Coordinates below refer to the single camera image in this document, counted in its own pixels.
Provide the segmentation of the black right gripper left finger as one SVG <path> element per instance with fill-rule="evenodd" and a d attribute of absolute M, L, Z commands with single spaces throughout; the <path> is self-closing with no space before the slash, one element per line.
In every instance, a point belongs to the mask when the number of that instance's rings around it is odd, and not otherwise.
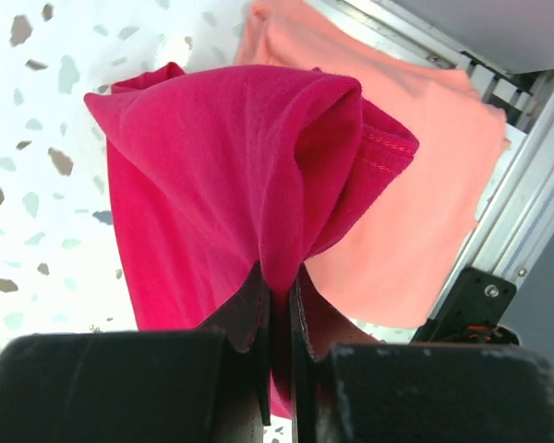
<path fill-rule="evenodd" d="M 0 442 L 260 442 L 269 304 L 254 266 L 194 329 L 10 342 L 0 353 Z"/>

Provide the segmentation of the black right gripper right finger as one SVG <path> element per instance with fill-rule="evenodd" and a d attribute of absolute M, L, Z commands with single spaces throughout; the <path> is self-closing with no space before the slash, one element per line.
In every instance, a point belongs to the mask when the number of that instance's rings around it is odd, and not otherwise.
<path fill-rule="evenodd" d="M 296 442 L 554 442 L 554 368 L 520 344 L 374 341 L 305 269 L 290 313 Z"/>

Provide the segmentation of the magenta t shirt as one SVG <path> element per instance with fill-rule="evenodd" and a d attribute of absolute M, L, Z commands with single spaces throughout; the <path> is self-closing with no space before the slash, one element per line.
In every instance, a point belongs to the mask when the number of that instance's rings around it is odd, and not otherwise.
<path fill-rule="evenodd" d="M 260 264 L 277 311 L 412 162 L 417 138 L 319 70 L 169 64 L 84 102 L 106 138 L 114 232 L 141 330 L 190 329 Z"/>

